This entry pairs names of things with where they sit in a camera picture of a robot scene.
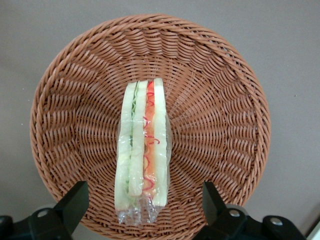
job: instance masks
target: tomato slice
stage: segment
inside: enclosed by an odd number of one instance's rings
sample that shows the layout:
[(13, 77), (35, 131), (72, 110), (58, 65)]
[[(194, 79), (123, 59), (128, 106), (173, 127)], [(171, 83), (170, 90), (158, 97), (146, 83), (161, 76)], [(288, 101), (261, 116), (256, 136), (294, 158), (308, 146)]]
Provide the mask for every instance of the tomato slice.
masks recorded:
[(156, 178), (156, 165), (155, 165), (155, 126), (153, 118), (155, 116), (155, 85), (150, 81), (146, 89), (146, 107), (143, 119), (144, 125), (144, 156), (143, 156), (143, 193), (153, 198), (155, 195), (155, 178)]

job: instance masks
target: metal screw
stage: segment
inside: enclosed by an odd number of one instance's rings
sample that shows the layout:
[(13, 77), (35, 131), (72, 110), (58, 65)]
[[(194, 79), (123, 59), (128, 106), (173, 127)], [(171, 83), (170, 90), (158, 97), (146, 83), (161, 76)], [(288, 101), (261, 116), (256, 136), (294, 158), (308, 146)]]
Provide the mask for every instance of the metal screw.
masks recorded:
[(282, 221), (279, 219), (279, 218), (276, 218), (276, 217), (272, 217), (270, 219), (270, 221), (274, 224), (274, 225), (277, 225), (277, 226), (282, 226), (283, 223)]
[(237, 210), (232, 209), (229, 211), (229, 213), (232, 217), (235, 217), (235, 218), (240, 217), (240, 213)]
[(41, 217), (43, 217), (43, 216), (47, 215), (47, 213), (48, 213), (48, 212), (49, 212), (49, 210), (48, 210), (48, 209), (44, 209), (44, 210), (42, 210), (42, 211), (38, 212), (37, 217), (38, 217), (38, 218), (41, 218)]

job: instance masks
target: wicker basket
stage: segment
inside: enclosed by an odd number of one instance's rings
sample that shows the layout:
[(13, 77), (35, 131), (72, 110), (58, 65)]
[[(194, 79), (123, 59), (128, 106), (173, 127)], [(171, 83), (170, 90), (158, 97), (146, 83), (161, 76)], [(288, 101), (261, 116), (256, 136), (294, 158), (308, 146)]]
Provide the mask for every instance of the wicker basket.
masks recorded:
[[(128, 82), (164, 81), (173, 145), (168, 204), (156, 223), (119, 224), (114, 210), (117, 130)], [(69, 43), (44, 73), (31, 109), (35, 164), (59, 200), (89, 184), (82, 219), (111, 239), (189, 239), (205, 224), (202, 183), (243, 205), (269, 152), (270, 115), (251, 68), (225, 39), (162, 14), (104, 22)]]

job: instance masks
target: plastic wrap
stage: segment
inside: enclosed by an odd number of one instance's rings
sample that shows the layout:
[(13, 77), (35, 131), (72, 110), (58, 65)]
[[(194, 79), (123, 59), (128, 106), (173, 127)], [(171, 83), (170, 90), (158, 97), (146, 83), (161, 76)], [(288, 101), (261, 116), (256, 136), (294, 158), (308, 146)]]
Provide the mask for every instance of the plastic wrap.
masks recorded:
[(171, 151), (162, 79), (129, 83), (118, 128), (114, 206), (119, 223), (155, 222), (168, 201)]

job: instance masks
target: gray surface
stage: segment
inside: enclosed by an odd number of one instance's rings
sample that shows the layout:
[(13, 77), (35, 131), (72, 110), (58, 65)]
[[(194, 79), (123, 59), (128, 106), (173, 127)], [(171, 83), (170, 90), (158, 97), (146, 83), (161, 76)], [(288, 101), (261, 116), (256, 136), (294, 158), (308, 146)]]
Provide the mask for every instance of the gray surface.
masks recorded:
[[(18, 221), (54, 203), (35, 167), (29, 118), (47, 66), (74, 37), (117, 17), (166, 13), (226, 38), (255, 71), (272, 136), (263, 178), (246, 204), (306, 232), (320, 214), (319, 1), (0, 1), (0, 214)], [(80, 226), (75, 240), (105, 239)]]

